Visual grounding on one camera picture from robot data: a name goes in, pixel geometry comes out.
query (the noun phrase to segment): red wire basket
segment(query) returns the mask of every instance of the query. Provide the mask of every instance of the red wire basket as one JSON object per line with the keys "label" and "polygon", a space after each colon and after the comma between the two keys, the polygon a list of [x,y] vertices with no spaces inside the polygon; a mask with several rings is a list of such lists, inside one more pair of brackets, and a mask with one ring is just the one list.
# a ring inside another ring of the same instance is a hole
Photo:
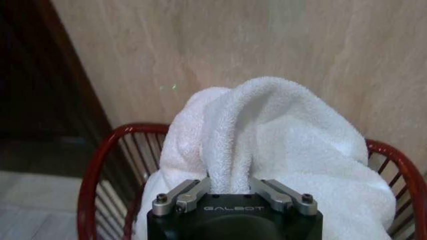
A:
{"label": "red wire basket", "polygon": [[[150,175],[159,169],[168,132],[164,124],[128,124],[104,139],[84,175],[78,202],[80,240],[131,240],[142,195]],[[366,140],[370,167],[395,193],[393,239],[427,240],[427,186],[405,154],[393,146]]]}

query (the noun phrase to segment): towel fold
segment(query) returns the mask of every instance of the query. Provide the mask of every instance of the towel fold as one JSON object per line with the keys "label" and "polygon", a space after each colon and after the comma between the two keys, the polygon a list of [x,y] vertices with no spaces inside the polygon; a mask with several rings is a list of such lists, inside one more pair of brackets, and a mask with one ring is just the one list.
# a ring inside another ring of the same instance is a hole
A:
{"label": "towel fold", "polygon": [[311,193],[323,213],[323,239],[390,239],[395,196],[367,167],[366,141],[346,119],[299,84],[261,77],[234,89],[198,92],[164,140],[150,177],[136,235],[159,193],[186,179],[211,178],[211,193],[250,192],[248,177]]}

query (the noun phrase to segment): basket rim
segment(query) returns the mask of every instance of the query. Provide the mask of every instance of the basket rim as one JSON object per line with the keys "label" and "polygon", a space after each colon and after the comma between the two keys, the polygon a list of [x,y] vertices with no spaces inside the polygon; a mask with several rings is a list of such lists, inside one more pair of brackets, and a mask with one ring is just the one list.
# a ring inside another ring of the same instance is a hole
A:
{"label": "basket rim", "polygon": [[[79,199],[78,199],[78,235],[80,240],[96,239],[96,221],[95,221],[95,197],[96,186],[99,183],[100,170],[106,160],[106,156],[118,144],[119,139],[131,133],[155,133],[167,134],[170,129],[168,124],[159,123],[130,123],[119,126],[108,137],[104,138],[100,146],[96,149],[94,157],[90,161],[90,165],[84,174],[84,178],[80,185]],[[397,165],[399,172],[402,173],[407,189],[411,196],[413,207],[415,217],[415,238],[427,239],[427,184],[423,176],[417,169],[414,163],[407,156],[391,145],[385,142],[366,139],[366,146],[370,152],[382,154]],[[135,200],[130,206],[128,213],[124,220],[124,236],[123,239],[131,239],[132,234],[132,219],[136,214],[138,205],[142,201],[142,193],[135,195]]]}

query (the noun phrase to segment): logo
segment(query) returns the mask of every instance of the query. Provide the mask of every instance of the logo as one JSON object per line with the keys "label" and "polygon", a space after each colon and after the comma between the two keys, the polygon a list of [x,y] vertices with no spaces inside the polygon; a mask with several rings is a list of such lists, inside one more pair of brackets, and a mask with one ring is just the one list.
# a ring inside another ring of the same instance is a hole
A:
{"label": "logo", "polygon": [[206,206],[203,208],[204,211],[262,211],[263,209],[263,206]]}

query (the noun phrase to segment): beige wall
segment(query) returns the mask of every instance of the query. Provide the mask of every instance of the beige wall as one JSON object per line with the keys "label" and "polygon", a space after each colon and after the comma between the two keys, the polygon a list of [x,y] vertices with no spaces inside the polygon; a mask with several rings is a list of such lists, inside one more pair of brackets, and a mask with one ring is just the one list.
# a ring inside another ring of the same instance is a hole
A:
{"label": "beige wall", "polygon": [[198,90],[281,76],[427,169],[426,0],[52,2],[114,126],[170,123]]}

